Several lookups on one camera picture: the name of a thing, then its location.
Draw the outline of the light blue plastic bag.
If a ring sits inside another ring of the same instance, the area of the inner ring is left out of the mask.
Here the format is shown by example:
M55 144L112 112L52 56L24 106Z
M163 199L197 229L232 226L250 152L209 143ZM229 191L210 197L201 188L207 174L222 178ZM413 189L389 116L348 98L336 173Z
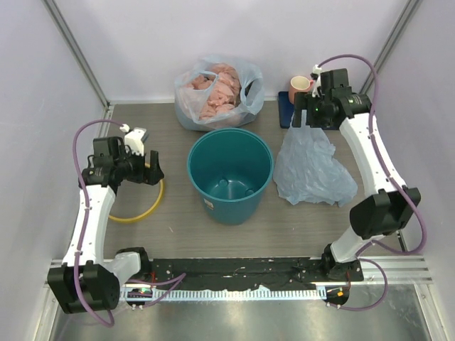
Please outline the light blue plastic bag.
M289 127L277 155L273 181L278 196L300 202L342 207L357 195L358 185L335 157L336 147L320 128Z

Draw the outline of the teal trash bin yellow rim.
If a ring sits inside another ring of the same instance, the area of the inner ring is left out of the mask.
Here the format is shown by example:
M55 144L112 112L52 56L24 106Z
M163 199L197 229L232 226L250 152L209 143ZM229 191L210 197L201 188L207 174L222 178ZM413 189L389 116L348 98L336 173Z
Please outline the teal trash bin yellow rim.
M274 171L271 149L258 135L239 128L201 136L187 157L190 182L215 221L238 225L258 208Z

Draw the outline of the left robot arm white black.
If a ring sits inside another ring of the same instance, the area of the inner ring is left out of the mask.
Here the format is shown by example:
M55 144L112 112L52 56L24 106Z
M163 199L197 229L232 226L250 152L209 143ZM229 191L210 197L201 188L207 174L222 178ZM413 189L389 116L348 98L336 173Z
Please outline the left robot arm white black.
M94 153L82 171L80 209L67 254L61 266L48 272L48 285L66 314L113 310L120 288L129 279L146 282L151 264L142 247L121 249L110 262L104 260L109 214L123 181L159 185L164 173L157 151L146 153L147 133L135 128L124 137L94 139Z

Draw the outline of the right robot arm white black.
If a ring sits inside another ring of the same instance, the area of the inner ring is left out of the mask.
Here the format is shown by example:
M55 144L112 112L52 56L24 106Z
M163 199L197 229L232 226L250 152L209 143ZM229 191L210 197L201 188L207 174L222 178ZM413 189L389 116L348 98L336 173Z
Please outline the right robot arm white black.
M403 229L421 195L409 188L388 156L380 137L372 102L352 91L348 71L314 66L312 91L294 96L293 127L336 129L347 141L358 165L365 199L349 213L349 228L324 249L321 272L342 281L359 270L356 257L371 244Z

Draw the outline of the plastic bag with pink trash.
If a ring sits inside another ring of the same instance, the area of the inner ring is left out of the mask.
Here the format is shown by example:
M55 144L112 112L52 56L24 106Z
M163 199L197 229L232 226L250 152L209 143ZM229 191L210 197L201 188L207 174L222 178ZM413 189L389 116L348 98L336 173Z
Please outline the plastic bag with pink trash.
M174 81L177 119L192 131L248 124L261 111L264 96L260 68L231 56L205 56Z

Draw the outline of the dark blue tray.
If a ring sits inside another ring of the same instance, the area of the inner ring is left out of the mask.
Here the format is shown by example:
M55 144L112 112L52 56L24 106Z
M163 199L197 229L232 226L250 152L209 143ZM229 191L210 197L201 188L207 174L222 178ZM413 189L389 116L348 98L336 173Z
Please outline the dark blue tray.
M279 124L282 128L291 127L291 118L294 113L294 105L289 101L289 92L280 92L278 96L278 108L279 108ZM323 130L339 130L343 120L346 118L341 112L340 104L336 104L336 118L335 118L335 129L323 129Z

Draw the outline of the pink ceramic mug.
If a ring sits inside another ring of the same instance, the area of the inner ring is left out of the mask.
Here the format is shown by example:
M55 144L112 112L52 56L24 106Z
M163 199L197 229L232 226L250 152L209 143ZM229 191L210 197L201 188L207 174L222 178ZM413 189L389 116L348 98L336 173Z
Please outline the pink ceramic mug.
M307 93L312 90L314 80L309 79L305 76L294 76L289 82L289 101L294 104L295 94L299 92Z

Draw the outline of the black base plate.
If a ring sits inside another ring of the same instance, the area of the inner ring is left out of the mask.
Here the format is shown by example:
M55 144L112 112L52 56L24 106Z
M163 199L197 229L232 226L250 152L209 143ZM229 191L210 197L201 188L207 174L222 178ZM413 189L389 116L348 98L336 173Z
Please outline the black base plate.
M129 283L153 281L160 289L171 287L167 281L184 274L178 290L251 291L264 286L271 291L306 290L316 282L361 282L359 261L327 265L310 257L277 258L192 258L152 259L145 274L137 274Z

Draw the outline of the aluminium frame rail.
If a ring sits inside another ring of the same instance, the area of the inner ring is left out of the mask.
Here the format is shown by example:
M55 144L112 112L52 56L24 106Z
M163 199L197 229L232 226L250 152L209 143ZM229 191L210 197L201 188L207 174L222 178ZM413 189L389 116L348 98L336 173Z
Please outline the aluminium frame rail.
M423 256L364 256L360 262L364 279L360 283L379 284L386 278L388 283L431 283L432 275ZM315 286L333 286L344 282L316 282Z

